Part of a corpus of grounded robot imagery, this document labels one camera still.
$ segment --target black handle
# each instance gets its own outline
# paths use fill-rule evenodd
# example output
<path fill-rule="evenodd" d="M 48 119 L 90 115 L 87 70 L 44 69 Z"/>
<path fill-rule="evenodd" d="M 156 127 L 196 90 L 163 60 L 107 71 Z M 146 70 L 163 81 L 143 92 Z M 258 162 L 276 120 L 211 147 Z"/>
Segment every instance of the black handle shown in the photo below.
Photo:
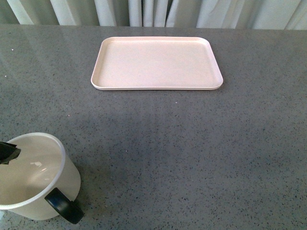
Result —
<path fill-rule="evenodd" d="M 45 200 L 66 220 L 72 224 L 77 224 L 84 213 L 76 206 L 73 201 L 70 201 L 58 188 L 54 188 L 46 197 Z"/>

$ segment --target countertop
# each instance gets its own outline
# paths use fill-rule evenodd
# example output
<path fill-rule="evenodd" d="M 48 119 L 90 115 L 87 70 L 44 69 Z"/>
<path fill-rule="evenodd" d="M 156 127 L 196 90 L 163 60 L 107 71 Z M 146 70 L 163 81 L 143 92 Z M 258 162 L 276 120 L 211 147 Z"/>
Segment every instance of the countertop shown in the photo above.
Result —
<path fill-rule="evenodd" d="M 213 91 L 100 91 L 112 36 L 207 39 Z M 0 136 L 59 138 L 80 171 L 73 225 L 0 211 L 0 229 L 306 229 L 307 31 L 0 25 Z"/>

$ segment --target mug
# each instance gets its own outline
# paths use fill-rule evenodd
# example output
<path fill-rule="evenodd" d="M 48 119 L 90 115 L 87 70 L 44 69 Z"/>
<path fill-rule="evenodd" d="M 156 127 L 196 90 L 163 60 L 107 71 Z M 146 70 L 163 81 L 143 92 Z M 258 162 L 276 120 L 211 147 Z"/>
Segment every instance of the mug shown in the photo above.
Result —
<path fill-rule="evenodd" d="M 17 145 L 21 153 L 8 165 L 0 165 L 0 210 L 33 220 L 61 214 L 78 223 L 84 213 L 73 200 L 80 190 L 80 174 L 60 140 L 46 133 L 29 133 L 8 143 Z"/>

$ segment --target tray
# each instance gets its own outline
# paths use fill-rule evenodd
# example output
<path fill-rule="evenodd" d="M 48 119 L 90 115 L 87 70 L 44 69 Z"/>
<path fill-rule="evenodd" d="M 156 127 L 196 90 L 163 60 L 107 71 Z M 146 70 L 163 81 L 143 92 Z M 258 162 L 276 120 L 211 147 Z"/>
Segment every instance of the tray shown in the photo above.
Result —
<path fill-rule="evenodd" d="M 203 38 L 110 37 L 91 82 L 99 90 L 214 90 L 223 77 Z"/>

